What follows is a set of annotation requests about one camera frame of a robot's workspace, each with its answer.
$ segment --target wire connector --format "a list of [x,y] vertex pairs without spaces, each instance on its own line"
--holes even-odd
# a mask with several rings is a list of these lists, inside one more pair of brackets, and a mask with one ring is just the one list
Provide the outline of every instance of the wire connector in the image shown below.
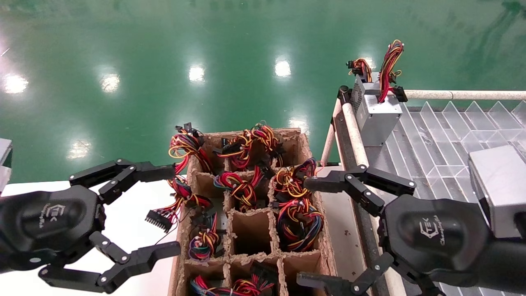
[[400,103],[407,102],[406,92],[403,90],[403,87],[395,86],[395,87],[393,87],[393,89],[391,91],[393,92],[393,94],[396,97],[396,99],[398,100],[398,102],[400,102]]
[[150,224],[153,224],[161,228],[162,230],[164,230],[165,233],[168,233],[170,231],[170,228],[171,228],[170,219],[161,216],[157,212],[150,210],[144,220]]
[[289,201],[289,199],[287,198],[287,196],[283,192],[279,192],[278,194],[276,194],[276,199],[279,202],[288,202]]
[[347,65],[347,69],[351,69],[351,72],[354,75],[360,75],[363,76],[363,70],[361,67],[356,67],[355,61],[348,61],[345,63]]
[[271,158],[277,158],[278,156],[280,155],[283,155],[285,153],[285,148],[283,148],[283,143],[278,143],[276,145],[276,147],[274,148],[274,150],[272,150],[270,153],[269,153],[269,156]]
[[260,279],[274,283],[275,287],[278,284],[278,269],[268,264],[254,261],[250,266],[250,273],[257,275]]

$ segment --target colorful wires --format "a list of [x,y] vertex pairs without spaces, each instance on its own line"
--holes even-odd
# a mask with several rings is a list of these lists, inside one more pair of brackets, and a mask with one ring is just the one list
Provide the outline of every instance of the colorful wires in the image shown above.
[[310,196],[311,192],[303,188],[303,180],[316,175],[316,166],[316,160],[309,158],[296,168],[280,168],[273,180],[275,191],[288,193],[296,199]]
[[366,82],[372,82],[371,77],[371,67],[367,64],[367,61],[364,58],[358,58],[353,61],[353,68],[360,68],[362,70],[363,76],[366,78]]
[[254,177],[251,181],[241,179],[236,173],[225,172],[221,175],[215,176],[215,187],[230,191],[230,194],[239,201],[239,210],[247,212],[256,209],[256,188],[259,182],[263,179],[261,169],[254,167]]
[[307,198],[279,204],[277,230],[282,248],[290,252],[306,252],[323,227],[322,214]]
[[186,130],[183,128],[178,129],[179,134],[171,137],[170,148],[168,149],[168,155],[176,159],[183,159],[180,163],[176,164],[175,173],[180,174],[186,165],[190,156],[195,155],[203,172],[211,173],[212,164],[210,159],[203,150],[203,134],[196,130]]
[[194,291],[197,295],[258,296],[264,290],[272,288],[274,284],[260,279],[257,275],[253,274],[249,280],[237,280],[232,286],[232,289],[215,288],[209,287],[201,275],[199,275],[190,281],[190,286],[192,291]]
[[172,224],[178,224],[182,221],[178,215],[181,206],[189,203],[192,207],[198,206],[206,209],[211,206],[212,202],[201,195],[192,194],[190,186],[186,179],[180,175],[176,175],[173,180],[168,180],[168,184],[175,190],[174,203],[164,208],[153,210],[159,215],[171,220]]
[[250,130],[244,130],[241,135],[237,135],[228,141],[232,149],[217,156],[230,159],[230,163],[240,170],[245,170],[250,164],[250,151],[255,141],[258,141],[265,148],[265,152],[272,158],[276,158],[278,166],[283,165],[283,158],[279,150],[279,140],[274,135],[272,127],[258,123]]
[[232,151],[225,154],[217,154],[218,157],[230,159],[230,163],[238,169],[244,170],[250,162],[250,150],[254,142],[252,133],[244,130],[241,135],[237,135],[229,141],[229,145],[240,145],[238,151]]
[[242,295],[257,296],[263,290],[269,289],[273,285],[273,283],[269,283],[266,280],[260,280],[257,275],[253,274],[251,280],[237,280],[232,289]]
[[217,234],[217,213],[211,215],[208,225],[200,225],[209,227],[201,229],[199,234],[190,241],[188,249],[188,256],[199,261],[206,261],[216,253],[221,237]]
[[389,44],[386,55],[383,57],[382,67],[380,68],[380,96],[378,97],[378,103],[383,103],[386,100],[387,93],[392,90],[389,83],[396,82],[396,77],[402,74],[400,70],[392,71],[402,52],[402,41],[395,40]]
[[267,154],[271,157],[275,157],[277,159],[277,166],[283,166],[283,158],[281,153],[277,151],[279,140],[274,135],[272,127],[266,124],[257,123],[256,126],[250,130],[250,132],[255,139],[259,140],[259,142],[263,144],[265,147],[265,152],[267,152]]

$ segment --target cardboard divider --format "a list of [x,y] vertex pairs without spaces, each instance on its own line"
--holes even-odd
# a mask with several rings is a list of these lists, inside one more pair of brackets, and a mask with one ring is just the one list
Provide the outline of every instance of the cardboard divider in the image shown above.
[[232,221],[231,235],[233,254],[253,255],[272,252],[269,233],[269,209],[254,210],[248,213],[230,211]]
[[296,283],[298,272],[323,274],[322,257],[320,251],[298,253],[287,256],[283,260],[285,274],[284,293],[281,296],[323,296],[325,293],[309,287],[302,287]]
[[208,265],[195,264],[187,261],[180,271],[176,295],[193,296],[195,293],[191,289],[190,281],[201,275],[208,284],[208,287],[225,287],[225,278],[228,276],[227,264],[215,262]]
[[[298,165],[312,157],[309,150],[307,136],[305,134],[290,133],[287,135],[278,134],[280,143],[283,143],[285,153],[282,155],[283,166]],[[272,162],[272,167],[276,166],[277,161]]]
[[[221,138],[231,139],[238,132],[212,133],[205,135],[205,150],[211,153],[212,147],[221,147]],[[275,136],[284,143],[285,166],[299,165],[312,157],[306,135],[300,129],[274,129]],[[228,160],[213,159],[215,168],[225,171],[231,169]],[[277,172],[276,160],[272,170]],[[244,180],[251,180],[253,171],[236,172]],[[221,219],[226,219],[226,225],[220,222],[219,229],[226,229],[222,236],[225,254],[219,258],[211,258],[199,262],[188,257],[188,244],[191,239],[191,220],[186,218],[178,227],[178,241],[181,244],[181,255],[174,258],[169,296],[194,296],[189,288],[188,279],[201,274],[205,279],[224,278],[223,287],[231,288],[234,281],[249,278],[252,262],[268,263],[278,270],[278,285],[275,296],[288,295],[324,295],[323,291],[302,290],[296,284],[298,272],[314,272],[325,275],[337,275],[334,253],[330,242],[327,222],[316,238],[315,250],[310,252],[282,252],[279,248],[279,237],[276,230],[277,210],[270,207],[256,209],[248,213],[235,210],[236,200],[228,192],[214,186],[214,176],[203,173],[199,162],[191,157],[187,167],[187,180],[192,192],[212,200]],[[256,196],[265,200],[265,205],[275,201],[274,188],[266,179],[256,188]],[[321,196],[313,193],[312,204],[325,216]]]

